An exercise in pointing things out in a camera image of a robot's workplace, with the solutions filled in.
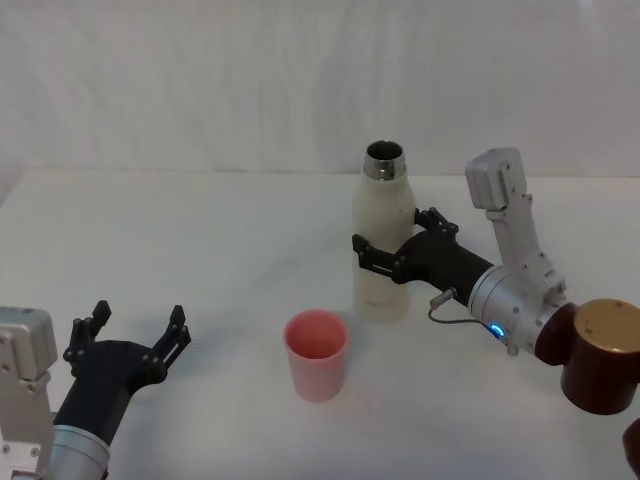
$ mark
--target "plastic cup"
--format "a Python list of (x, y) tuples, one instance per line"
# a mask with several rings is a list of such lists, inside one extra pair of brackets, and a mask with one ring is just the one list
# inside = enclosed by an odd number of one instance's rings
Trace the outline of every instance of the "plastic cup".
[(293, 317), (284, 343), (296, 392), (310, 402), (325, 402), (342, 388), (347, 371), (349, 330), (339, 315), (307, 310)]

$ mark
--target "white wall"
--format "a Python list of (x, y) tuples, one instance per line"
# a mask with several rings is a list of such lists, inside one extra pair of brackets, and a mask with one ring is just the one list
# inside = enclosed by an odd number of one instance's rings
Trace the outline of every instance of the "white wall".
[(639, 5), (0, 0), (0, 163), (640, 175)]

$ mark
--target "table surface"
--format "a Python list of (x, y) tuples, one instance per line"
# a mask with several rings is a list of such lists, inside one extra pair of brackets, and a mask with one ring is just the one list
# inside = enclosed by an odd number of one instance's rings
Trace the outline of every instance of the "table surface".
[[(412, 285), (410, 316), (368, 325), (351, 312), (357, 176), (33, 170), (0, 208), (0, 304), (44, 308), (58, 351), (100, 299), (102, 339), (152, 345), (174, 304), (193, 343), (165, 383), (134, 397), (110, 478), (626, 479), (614, 417), (581, 412), (560, 368), (510, 358), (481, 328), (425, 318), (436, 291)], [(412, 177), (418, 206), (461, 226), (492, 261), (490, 223), (464, 177)], [(577, 303), (640, 303), (640, 180), (529, 179), (542, 247)], [(295, 313), (342, 313), (347, 381), (314, 405), (293, 391), (282, 331)], [(443, 308), (442, 316), (464, 315)], [(71, 385), (52, 368), (56, 409)]]

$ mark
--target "cup rim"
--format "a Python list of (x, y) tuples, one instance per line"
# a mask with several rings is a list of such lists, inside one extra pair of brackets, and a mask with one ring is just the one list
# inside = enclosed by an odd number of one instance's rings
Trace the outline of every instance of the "cup rim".
[[(309, 358), (309, 357), (305, 357), (304, 355), (300, 355), (298, 352), (296, 352), (289, 345), (289, 342), (287, 341), (287, 333), (289, 333), (289, 331), (293, 327), (294, 322), (296, 320), (298, 320), (301, 316), (309, 315), (311, 313), (322, 313), (323, 315), (327, 315), (327, 316), (332, 317), (334, 320), (337, 321), (337, 324), (342, 329), (342, 332), (344, 333), (344, 343), (342, 344), (342, 347), (340, 347), (340, 349), (336, 353), (333, 353), (333, 354), (329, 355), (328, 357)], [(311, 308), (309, 310), (303, 310), (302, 312), (299, 312), (296, 315), (294, 315), (287, 322), (287, 325), (284, 328), (284, 333), (282, 335), (282, 339), (284, 340), (284, 345), (285, 345), (285, 347), (287, 349), (287, 352), (290, 355), (293, 355), (295, 358), (300, 359), (300, 360), (302, 360), (304, 362), (311, 362), (311, 363), (326, 363), (326, 362), (330, 362), (334, 358), (336, 358), (336, 357), (342, 355), (343, 353), (345, 353), (348, 350), (348, 348), (349, 348), (349, 346), (351, 344), (351, 334), (349, 332), (349, 329), (347, 328), (347, 324), (344, 322), (342, 317), (340, 315), (338, 315), (337, 313), (331, 311), (331, 310), (325, 310), (325, 309), (322, 309), (322, 308)]]

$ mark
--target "water bottle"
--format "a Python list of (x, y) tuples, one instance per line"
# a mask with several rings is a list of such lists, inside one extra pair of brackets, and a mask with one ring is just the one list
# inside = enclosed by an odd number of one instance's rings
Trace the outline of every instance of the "water bottle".
[[(353, 199), (353, 231), (373, 247), (395, 253), (413, 235), (415, 198), (407, 180), (402, 147), (378, 141), (367, 148)], [(409, 310), (409, 289), (353, 262), (353, 300), (361, 317), (394, 322)]]

